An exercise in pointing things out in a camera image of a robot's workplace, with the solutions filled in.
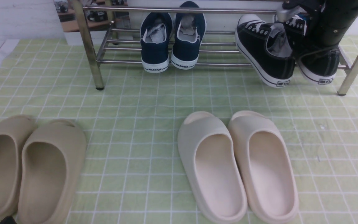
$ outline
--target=cream slide sandal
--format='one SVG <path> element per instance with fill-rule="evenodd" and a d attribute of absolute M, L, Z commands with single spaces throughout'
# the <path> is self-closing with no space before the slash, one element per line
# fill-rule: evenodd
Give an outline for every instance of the cream slide sandal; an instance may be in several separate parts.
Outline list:
<path fill-rule="evenodd" d="M 18 216 L 23 224 L 62 223 L 85 160 L 86 137 L 74 122 L 56 119 L 24 145 Z"/>
<path fill-rule="evenodd" d="M 179 129 L 178 149 L 203 215 L 221 224 L 243 218 L 246 193 L 223 122 L 208 112 L 190 114 Z"/>
<path fill-rule="evenodd" d="M 280 131 L 272 121 L 253 111 L 235 113 L 228 128 L 253 212 L 270 224 L 293 220 L 299 211 L 299 199 Z"/>
<path fill-rule="evenodd" d="M 27 115 L 16 115 L 0 122 L 0 221 L 14 214 L 19 201 L 21 151 L 36 128 Z"/>

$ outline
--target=shoe logo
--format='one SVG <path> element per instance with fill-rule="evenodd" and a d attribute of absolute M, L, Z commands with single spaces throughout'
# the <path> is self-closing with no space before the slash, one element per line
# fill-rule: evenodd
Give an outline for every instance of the shoe logo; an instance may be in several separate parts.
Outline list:
<path fill-rule="evenodd" d="M 149 71 L 161 71 L 162 70 L 162 68 L 155 68 L 155 69 L 153 69 L 153 68 L 150 68 L 150 69 L 148 69 Z"/>
<path fill-rule="evenodd" d="M 334 78 L 330 78 L 330 79 L 320 78 L 318 84 L 319 85 L 327 85 L 327 84 L 330 84 L 333 80 L 334 80 Z"/>
<path fill-rule="evenodd" d="M 171 61 L 173 64 L 175 64 L 175 65 L 177 65 L 178 67 L 180 67 L 180 68 L 188 68 L 188 66 L 187 65 L 178 65 L 178 64 L 176 64 L 175 62 L 173 62 L 173 61 Z"/>
<path fill-rule="evenodd" d="M 277 82 L 276 86 L 277 87 L 284 87 L 284 86 L 287 86 L 288 84 L 290 84 L 290 80 L 288 80 L 286 82 Z"/>

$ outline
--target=shoe rack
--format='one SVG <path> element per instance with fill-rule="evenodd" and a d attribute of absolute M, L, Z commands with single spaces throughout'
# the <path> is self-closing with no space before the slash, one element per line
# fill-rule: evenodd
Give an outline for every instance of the shoe rack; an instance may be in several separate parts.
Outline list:
<path fill-rule="evenodd" d="M 72 0 L 72 6 L 75 10 L 75 15 L 78 22 L 78 27 L 81 33 L 82 41 L 84 43 L 85 52 L 89 61 L 92 76 L 97 90 L 104 89 L 100 65 L 101 64 L 133 64 L 142 65 L 142 61 L 133 60 L 113 60 L 104 58 L 105 51 L 137 51 L 140 52 L 139 40 L 119 40 L 118 33 L 139 33 L 139 30 L 115 28 L 115 17 L 113 12 L 169 12 L 169 13 L 204 13 L 204 14 L 268 14 L 274 15 L 274 10 L 247 10 L 247 9 L 215 9 L 215 8 L 179 8 L 179 7 L 128 7 L 128 6 L 113 6 L 111 1 L 105 1 L 105 5 L 101 6 L 83 6 L 81 0 Z M 107 11 L 110 27 L 106 31 L 99 51 L 96 53 L 92 42 L 89 26 L 85 17 L 85 11 Z M 234 35 L 234 31 L 207 31 L 206 34 L 218 35 Z M 125 44 L 139 44 L 139 47 L 125 47 Z M 204 53 L 217 53 L 217 54 L 239 54 L 235 48 L 234 42 L 207 42 L 202 43 L 203 46 L 230 46 L 233 50 L 200 50 L 201 54 Z M 342 69 L 346 73 L 346 77 L 338 90 L 339 96 L 346 95 L 354 79 L 358 74 L 358 55 L 352 63 L 341 50 L 340 65 L 338 69 Z M 197 66 L 215 66 L 215 67 L 240 67 L 252 68 L 250 63 L 205 63 L 197 62 Z"/>

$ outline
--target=grid pattern mat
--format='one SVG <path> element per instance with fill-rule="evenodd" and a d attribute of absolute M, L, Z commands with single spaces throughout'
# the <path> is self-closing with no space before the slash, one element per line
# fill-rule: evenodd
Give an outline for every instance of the grid pattern mat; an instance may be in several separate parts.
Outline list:
<path fill-rule="evenodd" d="M 355 58 L 358 37 L 341 45 Z M 245 61 L 240 54 L 200 55 L 200 61 L 222 60 Z M 15 114 L 34 115 L 39 125 L 74 119 L 88 137 L 65 224 L 210 223 L 196 207 L 176 144 L 184 118 L 200 110 L 225 124 L 239 110 L 273 120 L 299 190 L 300 213 L 292 223 L 358 224 L 358 78 L 338 97 L 343 71 L 317 87 L 296 69 L 282 89 L 264 85 L 253 69 L 170 67 L 154 75 L 139 66 L 102 65 L 101 71 L 106 88 L 97 91 L 84 48 L 65 40 L 21 40 L 0 68 L 0 121 Z M 249 209 L 239 223 L 262 221 Z"/>

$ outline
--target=canvas sneaker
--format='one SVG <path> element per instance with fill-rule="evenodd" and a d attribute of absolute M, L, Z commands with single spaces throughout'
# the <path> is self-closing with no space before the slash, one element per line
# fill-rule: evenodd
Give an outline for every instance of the canvas sneaker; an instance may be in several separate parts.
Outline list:
<path fill-rule="evenodd" d="M 146 72 L 160 73 L 169 65 L 168 44 L 172 19 L 168 13 L 152 12 L 140 26 L 142 65 Z"/>
<path fill-rule="evenodd" d="M 191 1 L 180 7 L 199 7 Z M 175 44 L 172 48 L 171 61 L 176 68 L 191 69 L 199 59 L 201 42 L 206 31 L 204 14 L 177 13 L 174 19 Z"/>
<path fill-rule="evenodd" d="M 242 16 L 235 30 L 236 45 L 268 86 L 287 86 L 295 60 L 282 24 L 267 24 L 256 15 Z"/>
<path fill-rule="evenodd" d="M 283 23 L 283 26 L 291 48 L 297 52 L 296 62 L 303 77 L 313 84 L 330 84 L 335 78 L 339 65 L 340 51 L 338 47 L 320 51 L 320 48 L 313 44 L 309 45 L 307 49 L 300 46 L 299 43 L 307 30 L 307 22 L 298 15 Z"/>

